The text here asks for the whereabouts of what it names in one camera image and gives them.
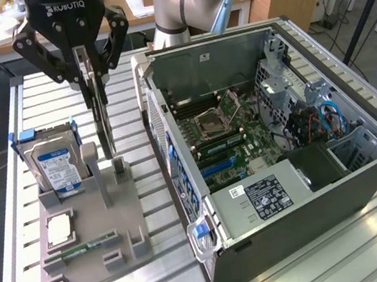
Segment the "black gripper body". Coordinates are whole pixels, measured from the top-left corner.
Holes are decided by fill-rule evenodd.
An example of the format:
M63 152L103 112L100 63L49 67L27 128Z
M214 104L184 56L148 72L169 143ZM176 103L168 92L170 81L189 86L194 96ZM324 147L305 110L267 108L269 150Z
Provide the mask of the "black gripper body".
M103 0L24 0L32 28L61 51L95 42L103 21Z

